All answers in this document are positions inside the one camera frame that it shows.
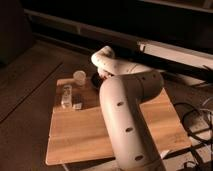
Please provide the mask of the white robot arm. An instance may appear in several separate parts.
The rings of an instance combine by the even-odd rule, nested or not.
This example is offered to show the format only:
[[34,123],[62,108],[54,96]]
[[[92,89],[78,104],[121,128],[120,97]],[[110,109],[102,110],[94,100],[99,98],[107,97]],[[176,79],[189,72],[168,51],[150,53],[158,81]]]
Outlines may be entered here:
[[91,56],[98,74],[100,106],[118,167],[122,171],[166,171],[140,104],[157,97],[163,78],[154,69],[115,58],[105,46]]

